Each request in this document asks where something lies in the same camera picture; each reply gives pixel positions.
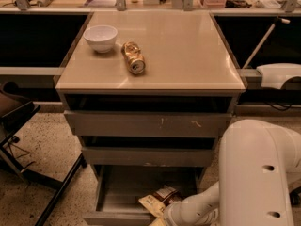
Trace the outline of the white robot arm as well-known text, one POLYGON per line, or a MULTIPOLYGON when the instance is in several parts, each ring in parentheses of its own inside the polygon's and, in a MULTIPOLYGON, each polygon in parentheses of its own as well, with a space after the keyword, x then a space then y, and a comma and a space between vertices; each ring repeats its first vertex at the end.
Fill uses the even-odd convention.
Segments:
POLYGON ((241 120, 225 131, 219 181, 172 203, 166 226, 199 226, 213 210, 220 226, 294 226, 289 184, 300 179, 301 135, 265 121, 241 120))

